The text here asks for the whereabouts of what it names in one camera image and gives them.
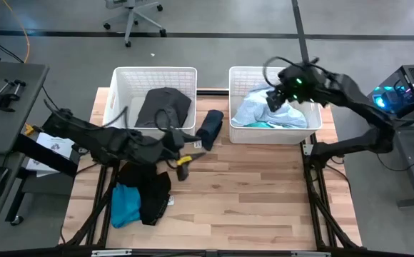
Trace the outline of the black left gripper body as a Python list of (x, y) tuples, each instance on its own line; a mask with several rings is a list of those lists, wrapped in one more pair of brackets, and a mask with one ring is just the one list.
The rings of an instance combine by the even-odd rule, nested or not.
[(179, 181), (185, 181), (189, 176), (189, 163), (182, 166), (176, 164), (176, 161), (182, 157), (180, 150), (185, 146), (185, 143), (194, 143), (200, 140), (199, 136), (192, 136), (180, 130), (167, 130), (165, 132), (162, 138), (165, 162), (169, 168), (176, 171)]

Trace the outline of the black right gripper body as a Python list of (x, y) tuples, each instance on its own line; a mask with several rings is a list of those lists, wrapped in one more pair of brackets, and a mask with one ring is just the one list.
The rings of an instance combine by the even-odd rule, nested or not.
[(273, 91), (273, 105), (281, 107), (285, 102), (296, 100), (294, 90), (289, 86), (279, 85)]

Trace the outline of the light blue patterned garment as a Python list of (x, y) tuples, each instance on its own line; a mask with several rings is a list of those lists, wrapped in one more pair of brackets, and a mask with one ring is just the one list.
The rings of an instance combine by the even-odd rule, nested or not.
[(259, 84), (252, 88), (244, 97), (236, 115), (231, 119), (231, 124), (237, 127), (245, 127), (257, 121), (273, 124), (272, 129), (306, 129), (308, 122), (299, 110), (285, 102), (277, 111), (272, 112), (266, 101), (266, 92), (273, 88), (267, 84)]

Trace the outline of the navy garment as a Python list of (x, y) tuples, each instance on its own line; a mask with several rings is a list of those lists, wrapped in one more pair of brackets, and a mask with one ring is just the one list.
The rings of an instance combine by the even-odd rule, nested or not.
[(224, 114), (219, 110), (209, 110), (201, 127), (197, 130), (196, 135), (201, 138), (202, 147), (210, 151), (216, 140), (222, 124)]

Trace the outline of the dark grey garment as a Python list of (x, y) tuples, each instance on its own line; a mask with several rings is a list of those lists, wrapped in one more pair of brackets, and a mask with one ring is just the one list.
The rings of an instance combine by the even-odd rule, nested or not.
[(184, 124), (191, 100), (178, 89), (159, 88), (148, 91), (135, 127), (165, 129), (180, 128)]

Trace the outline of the black garment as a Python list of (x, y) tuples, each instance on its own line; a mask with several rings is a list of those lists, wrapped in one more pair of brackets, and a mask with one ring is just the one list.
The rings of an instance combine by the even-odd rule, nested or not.
[(139, 221), (154, 226), (164, 215), (168, 206), (171, 180), (166, 172), (158, 173), (157, 166), (126, 163), (120, 169), (117, 182), (128, 187), (136, 187), (141, 197)]

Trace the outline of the bright blue garment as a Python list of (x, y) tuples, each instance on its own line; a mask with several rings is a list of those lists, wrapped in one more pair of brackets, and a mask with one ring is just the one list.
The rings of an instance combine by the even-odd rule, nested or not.
[(123, 228), (141, 219), (141, 197), (136, 187), (117, 183), (111, 199), (111, 224), (114, 228)]

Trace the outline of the white plastic laundry basket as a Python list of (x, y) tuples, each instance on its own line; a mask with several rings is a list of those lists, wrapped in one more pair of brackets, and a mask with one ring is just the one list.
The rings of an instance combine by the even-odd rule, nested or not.
[[(265, 83), (260, 66), (233, 66), (229, 69), (229, 119), (232, 119), (247, 93)], [(323, 126), (321, 106), (316, 103), (290, 105), (300, 111), (307, 121), (306, 128), (250, 128), (236, 126), (229, 121), (229, 139), (232, 143), (295, 145)]]
[(127, 127), (140, 131), (144, 136), (161, 138), (163, 132), (156, 127), (142, 128), (138, 127), (136, 122), (148, 91), (163, 87), (178, 89), (190, 98), (188, 117), (181, 126), (181, 130), (194, 135), (196, 133), (197, 70), (193, 67), (124, 66), (115, 68), (111, 77), (102, 124), (113, 121), (124, 108), (127, 108), (128, 123), (125, 124), (120, 118), (114, 121), (112, 126), (120, 129)]

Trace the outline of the white paper sheet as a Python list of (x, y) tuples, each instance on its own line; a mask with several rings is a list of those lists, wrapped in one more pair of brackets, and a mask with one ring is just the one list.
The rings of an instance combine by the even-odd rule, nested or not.
[[(62, 155), (63, 157), (66, 157), (66, 158), (71, 157), (72, 146), (74, 143), (70, 139), (53, 137), (46, 133), (40, 133), (38, 135), (36, 142), (39, 145)], [(58, 173), (57, 170), (50, 168), (46, 164), (42, 164), (41, 162), (36, 161), (32, 158), (28, 160), (26, 169), (29, 171), (35, 171), (37, 177), (42, 177), (42, 176), (47, 176), (47, 175), (51, 175), (54, 173)]]

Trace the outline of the black desk leg with caster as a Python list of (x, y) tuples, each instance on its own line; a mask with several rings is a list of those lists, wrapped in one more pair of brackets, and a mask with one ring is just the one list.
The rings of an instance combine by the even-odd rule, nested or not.
[(14, 193), (5, 218), (5, 222), (10, 223), (11, 226), (17, 226), (24, 221), (24, 217), (19, 215), (18, 212), (27, 193), (69, 196), (74, 184), (74, 178), (64, 173), (37, 177), (35, 171), (21, 169), (17, 178), (20, 179), (20, 184)]

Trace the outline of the grey office chair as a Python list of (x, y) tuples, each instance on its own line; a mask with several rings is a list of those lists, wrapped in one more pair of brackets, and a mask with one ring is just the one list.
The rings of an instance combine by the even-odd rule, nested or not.
[(109, 30), (112, 24), (126, 22), (126, 30), (124, 34), (124, 43), (126, 48), (131, 47), (130, 34), (134, 25), (138, 25), (138, 20), (143, 19), (148, 23), (159, 29), (160, 37), (167, 37), (167, 32), (162, 25), (147, 17), (142, 11), (144, 9), (150, 9), (155, 7), (158, 12), (163, 11), (163, 6), (159, 1), (153, 1), (145, 4), (146, 0), (104, 0), (107, 9), (119, 9), (123, 8), (124, 12), (113, 18), (107, 19), (103, 22), (105, 30)]

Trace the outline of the black clamp tool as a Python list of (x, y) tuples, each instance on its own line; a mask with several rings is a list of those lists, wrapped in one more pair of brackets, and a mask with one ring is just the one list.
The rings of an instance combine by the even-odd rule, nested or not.
[[(21, 80), (9, 81), (8, 79), (5, 79), (4, 81), (6, 84), (0, 89), (0, 111), (12, 113), (15, 112), (15, 110), (9, 107), (10, 103), (20, 99), (20, 96), (18, 95), (19, 89), (21, 87), (24, 88), (26, 86), (26, 82)], [(16, 86), (15, 91), (13, 93), (5, 93), (8, 86)]]

